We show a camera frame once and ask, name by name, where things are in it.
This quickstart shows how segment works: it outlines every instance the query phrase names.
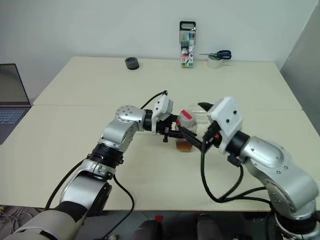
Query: gray wall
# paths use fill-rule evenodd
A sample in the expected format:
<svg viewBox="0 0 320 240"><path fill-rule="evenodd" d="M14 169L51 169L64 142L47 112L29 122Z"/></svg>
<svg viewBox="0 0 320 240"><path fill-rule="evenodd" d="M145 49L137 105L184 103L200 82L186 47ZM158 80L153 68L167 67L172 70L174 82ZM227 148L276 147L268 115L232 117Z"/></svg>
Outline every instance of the gray wall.
<svg viewBox="0 0 320 240"><path fill-rule="evenodd" d="M320 5L318 4L281 69L320 135Z"/></svg>
<svg viewBox="0 0 320 240"><path fill-rule="evenodd" d="M179 21L196 52L280 69L318 0L0 0L0 63L16 63L36 98L73 56L178 59ZM196 56L196 59L207 59Z"/></svg>

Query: laptop screen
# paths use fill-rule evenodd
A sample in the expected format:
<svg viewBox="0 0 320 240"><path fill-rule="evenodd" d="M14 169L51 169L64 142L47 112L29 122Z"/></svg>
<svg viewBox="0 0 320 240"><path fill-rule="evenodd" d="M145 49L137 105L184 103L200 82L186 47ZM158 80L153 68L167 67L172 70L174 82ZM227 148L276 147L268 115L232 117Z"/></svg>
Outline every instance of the laptop screen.
<svg viewBox="0 0 320 240"><path fill-rule="evenodd" d="M0 64L0 107L30 107L15 64Z"/></svg>

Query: brown liquid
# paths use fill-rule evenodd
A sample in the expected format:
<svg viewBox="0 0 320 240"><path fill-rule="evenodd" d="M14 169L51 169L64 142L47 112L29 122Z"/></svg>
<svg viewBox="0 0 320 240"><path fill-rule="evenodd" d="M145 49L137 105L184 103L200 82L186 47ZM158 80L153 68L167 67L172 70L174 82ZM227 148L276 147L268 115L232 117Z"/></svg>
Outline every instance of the brown liquid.
<svg viewBox="0 0 320 240"><path fill-rule="evenodd" d="M191 152L192 144L187 142L186 140L179 139L175 142L176 148L179 149L181 152Z"/></svg>

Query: black tape roll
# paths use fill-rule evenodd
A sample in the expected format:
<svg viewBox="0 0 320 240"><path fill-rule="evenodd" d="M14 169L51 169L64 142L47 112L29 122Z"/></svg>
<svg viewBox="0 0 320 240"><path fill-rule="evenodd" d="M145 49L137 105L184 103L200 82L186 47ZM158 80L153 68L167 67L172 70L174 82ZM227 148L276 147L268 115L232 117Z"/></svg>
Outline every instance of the black tape roll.
<svg viewBox="0 0 320 240"><path fill-rule="evenodd" d="M136 70L139 68L138 59L136 57L127 57L124 61L126 67L130 70Z"/></svg>

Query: black cable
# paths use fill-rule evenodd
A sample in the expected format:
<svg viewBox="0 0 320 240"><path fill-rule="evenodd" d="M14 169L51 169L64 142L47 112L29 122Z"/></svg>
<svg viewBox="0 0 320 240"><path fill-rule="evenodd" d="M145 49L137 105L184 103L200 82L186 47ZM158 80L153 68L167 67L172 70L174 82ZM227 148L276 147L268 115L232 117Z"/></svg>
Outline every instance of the black cable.
<svg viewBox="0 0 320 240"><path fill-rule="evenodd" d="M44 211L44 208L34 207L34 210L36 210L38 213L42 213Z"/></svg>
<svg viewBox="0 0 320 240"><path fill-rule="evenodd" d="M140 109L144 109L145 106L147 106L153 99L155 99L156 97L160 96L160 95L167 95L168 94L168 91L167 90L164 90L162 92L159 92L158 94L154 95L152 98L150 98L145 104L142 105L142 107L140 107Z"/></svg>
<svg viewBox="0 0 320 240"><path fill-rule="evenodd" d="M144 105L142 105L142 107L140 109L144 109L153 99L155 99L156 97L160 96L160 95L167 95L168 94L168 91L167 90L164 90L162 92L159 92L157 93L156 95L154 95L153 97L151 97ZM135 208L135 200L134 198L132 197L131 193L125 189L117 180L116 178L116 175L113 176L113 180L115 181L115 183L123 190L125 191L126 194L128 194L128 196L130 197L131 199L131 202L132 202L132 206L131 206L131 210L117 223L113 226L113 228L111 228L103 237L101 238L97 238L95 240L104 240L106 237L108 237L109 234L111 234L113 232L113 230L115 230L127 217L129 217L129 215L132 213L132 211L134 210Z"/></svg>
<svg viewBox="0 0 320 240"><path fill-rule="evenodd" d="M70 171L68 171L68 173L62 178L62 180L59 182L59 184L55 187L55 189L53 190L53 192L51 193L51 196L48 199L48 202L45 205L44 211L49 210L50 205L53 201L53 199L55 198L57 192L59 191L59 189L61 188L61 186L64 184L64 182L68 179L68 177L82 164L84 160L80 161L79 163L77 163L73 168L71 168Z"/></svg>
<svg viewBox="0 0 320 240"><path fill-rule="evenodd" d="M235 185L229 191L227 191L225 194L223 194L220 197L220 199L224 199L224 198L228 197L230 194L232 194L234 192L234 190L236 190L237 187L240 185L243 177L244 177L244 168L240 165L240 176L238 178L238 181L236 181Z"/></svg>
<svg viewBox="0 0 320 240"><path fill-rule="evenodd" d="M269 237L269 220L270 220L270 215L271 213L268 212L267 216L265 218L265 226L264 226L264 231L265 231L265 240L270 240Z"/></svg>
<svg viewBox="0 0 320 240"><path fill-rule="evenodd" d="M104 239L106 239L106 237L108 237L109 234L111 234L113 232L113 230L115 230L132 213L132 211L135 208L135 200L134 200L134 197L131 195L131 193L127 189L125 189L125 187L122 186L118 182L118 180L116 178L116 175L113 176L113 180L119 186L119 188L121 188L123 191L125 191L126 194L128 194L128 196L129 196L129 198L131 199L131 202L132 202L132 207L131 207L130 211L116 225L114 225L113 228L111 228L103 237L97 238L95 240L104 240Z"/></svg>
<svg viewBox="0 0 320 240"><path fill-rule="evenodd" d="M202 145L201 145L201 162L200 162L201 180L202 180L202 183L203 183L203 186L204 186L204 189L205 189L206 193L208 194L208 196L213 201L215 201L216 203L226 203L226 202L230 202L230 201L233 201L233 200L253 200L253 201L260 201L260 202L263 202L263 203L271 204L270 201L268 201L266 199L263 199L263 198L245 196L245 195L254 193L256 191L264 190L265 187L257 187L257 188L245 191L243 193L240 193L240 194L238 194L236 196L233 196L233 197L226 197L236 189L235 186L238 186L240 184L241 180L242 180L243 167L241 165L239 166L239 168L240 168L240 177L239 177L238 181L236 182L236 184L227 192L227 194L224 194L220 198L216 198L211 193L211 191L210 191L210 189L208 187L207 181L206 181L206 175L205 175L205 150L206 150L206 142L203 141Z"/></svg>

